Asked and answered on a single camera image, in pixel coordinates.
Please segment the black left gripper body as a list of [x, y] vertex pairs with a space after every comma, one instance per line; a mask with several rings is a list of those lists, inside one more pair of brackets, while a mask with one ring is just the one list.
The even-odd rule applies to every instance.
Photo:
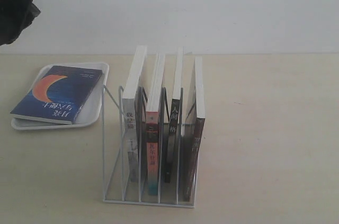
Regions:
[[22, 31], [25, 0], [1, 0], [1, 46], [15, 41]]

